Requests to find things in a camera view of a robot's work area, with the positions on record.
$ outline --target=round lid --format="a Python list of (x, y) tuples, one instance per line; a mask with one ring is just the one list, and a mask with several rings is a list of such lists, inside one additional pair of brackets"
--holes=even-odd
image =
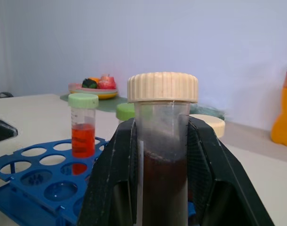
[(222, 119), (205, 114), (190, 114), (190, 116), (203, 120), (206, 124), (214, 129), (218, 138), (223, 137), (225, 131), (225, 122)]
[(94, 109), (98, 107), (98, 96), (88, 93), (72, 93), (68, 96), (68, 106)]
[(196, 103), (198, 80), (176, 72), (138, 74), (128, 80), (128, 102), (177, 100)]
[(121, 121), (135, 117), (134, 104), (123, 103), (116, 106), (116, 117)]

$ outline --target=white lid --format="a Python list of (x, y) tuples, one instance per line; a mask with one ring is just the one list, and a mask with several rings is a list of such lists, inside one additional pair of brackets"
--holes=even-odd
[(198, 79), (176, 72), (138, 74), (128, 80), (128, 102), (178, 100), (198, 101)]
[(218, 138), (223, 137), (225, 131), (225, 122), (214, 116), (204, 115), (204, 114), (190, 114), (191, 117), (201, 119), (215, 131)]

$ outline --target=small vial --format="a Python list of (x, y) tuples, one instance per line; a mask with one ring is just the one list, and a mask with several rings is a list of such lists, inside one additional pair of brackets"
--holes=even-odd
[[(88, 158), (95, 154), (95, 125), (98, 96), (73, 93), (68, 96), (68, 105), (72, 109), (72, 155), (76, 158)], [(73, 173), (80, 174), (86, 167), (73, 165)]]
[(138, 142), (136, 226), (187, 226), (187, 125), (197, 79), (148, 73), (128, 81)]

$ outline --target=dark brown liquid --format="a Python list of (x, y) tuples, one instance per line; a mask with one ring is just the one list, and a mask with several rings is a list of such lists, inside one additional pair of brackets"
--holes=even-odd
[(187, 225), (186, 156), (168, 160), (143, 157), (143, 226)]

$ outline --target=green cap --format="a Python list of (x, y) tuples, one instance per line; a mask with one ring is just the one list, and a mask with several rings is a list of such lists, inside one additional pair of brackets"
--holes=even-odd
[(116, 107), (116, 117), (121, 121), (127, 121), (128, 119), (135, 117), (134, 104), (123, 103)]
[(68, 106), (94, 109), (98, 107), (98, 96), (88, 93), (72, 93), (68, 96)]

